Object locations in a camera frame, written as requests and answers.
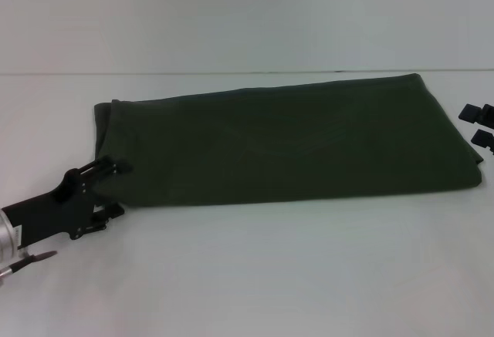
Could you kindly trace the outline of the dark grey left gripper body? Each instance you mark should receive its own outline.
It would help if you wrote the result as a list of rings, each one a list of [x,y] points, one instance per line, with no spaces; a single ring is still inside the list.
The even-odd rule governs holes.
[[[101,228],[101,215],[94,211],[94,172],[72,169],[53,190],[2,208],[14,230],[18,249],[55,234],[67,233],[72,240]]]

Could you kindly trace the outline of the dark green t-shirt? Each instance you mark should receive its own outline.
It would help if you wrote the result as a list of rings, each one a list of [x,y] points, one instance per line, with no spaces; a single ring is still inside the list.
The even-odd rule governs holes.
[[[481,184],[482,158],[417,74],[113,100],[96,155],[131,172],[99,194],[131,207],[423,194]]]

